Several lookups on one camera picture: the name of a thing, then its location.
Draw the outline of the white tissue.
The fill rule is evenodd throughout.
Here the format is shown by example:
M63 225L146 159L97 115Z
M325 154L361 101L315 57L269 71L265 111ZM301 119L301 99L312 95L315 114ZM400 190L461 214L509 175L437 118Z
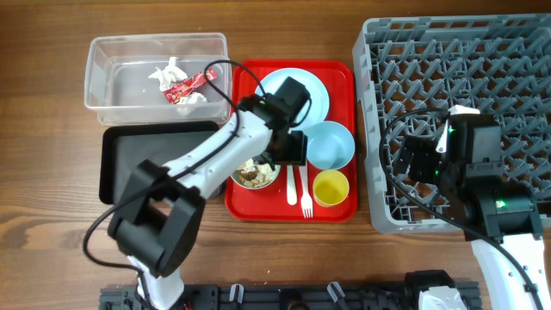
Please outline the white tissue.
M181 82L186 78L192 78L176 65L176 60L177 57L170 57L168 65L163 70L157 67L156 71L149 76L150 79L158 80L159 90L162 93L164 90L167 90L173 86L176 82ZM207 98L196 90L190 96L183 98L177 104L195 104L205 102L207 102Z

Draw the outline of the red snack wrapper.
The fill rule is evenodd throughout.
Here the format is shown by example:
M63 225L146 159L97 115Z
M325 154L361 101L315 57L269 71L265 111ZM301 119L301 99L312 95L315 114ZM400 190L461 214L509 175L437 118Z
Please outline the red snack wrapper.
M169 104L177 104L183 98L190 96L197 89L202 87L207 81L217 78L214 69L207 69L206 72L199 72L193 77L188 77L181 82L176 82L169 89L164 90L163 94Z

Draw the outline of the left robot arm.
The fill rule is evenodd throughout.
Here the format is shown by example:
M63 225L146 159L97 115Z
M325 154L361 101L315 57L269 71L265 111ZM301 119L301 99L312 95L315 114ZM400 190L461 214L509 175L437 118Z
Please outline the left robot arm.
M306 135L295 130L307 95L244 98L230 122L191 152L157 165L140 163L108 226L150 309L169 309L184 291L179 267L193 248L207 198L252 158L304 164Z

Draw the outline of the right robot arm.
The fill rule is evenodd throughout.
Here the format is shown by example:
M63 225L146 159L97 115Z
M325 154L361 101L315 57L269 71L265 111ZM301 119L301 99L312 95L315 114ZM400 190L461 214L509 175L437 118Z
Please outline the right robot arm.
M500 138L448 140L445 153L436 142L407 136L397 162L386 173L400 192L395 173L433 184L450 204L452 215L436 211L411 194L408 201L464 233L480 265L495 309L548 309L543 227L531 191L503 179Z

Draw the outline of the yellow plastic cup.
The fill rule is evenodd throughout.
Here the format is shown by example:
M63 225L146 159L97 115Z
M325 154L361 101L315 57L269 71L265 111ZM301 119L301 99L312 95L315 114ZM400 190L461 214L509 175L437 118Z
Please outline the yellow plastic cup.
M314 200L324 208L343 202L349 195L348 178L338 170L323 170L313 181Z

